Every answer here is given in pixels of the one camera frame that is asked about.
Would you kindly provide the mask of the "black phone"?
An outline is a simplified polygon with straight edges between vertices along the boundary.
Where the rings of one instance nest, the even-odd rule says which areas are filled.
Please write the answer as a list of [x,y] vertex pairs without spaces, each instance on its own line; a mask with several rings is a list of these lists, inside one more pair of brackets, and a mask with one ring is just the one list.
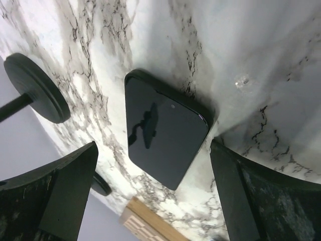
[[175,191],[213,126],[213,114],[141,69],[124,79],[128,156]]

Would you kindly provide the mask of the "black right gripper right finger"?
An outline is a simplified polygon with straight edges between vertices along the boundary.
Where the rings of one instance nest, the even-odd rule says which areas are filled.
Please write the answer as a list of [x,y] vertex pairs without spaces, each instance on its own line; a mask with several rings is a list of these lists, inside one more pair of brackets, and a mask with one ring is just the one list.
[[216,140],[210,158],[230,240],[320,240],[320,184],[269,169]]

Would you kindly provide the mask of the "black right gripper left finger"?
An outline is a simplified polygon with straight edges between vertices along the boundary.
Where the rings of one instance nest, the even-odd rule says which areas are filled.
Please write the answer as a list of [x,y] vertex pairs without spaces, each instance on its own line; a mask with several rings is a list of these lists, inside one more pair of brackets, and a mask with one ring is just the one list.
[[1,181],[1,240],[77,240],[97,159],[90,142]]

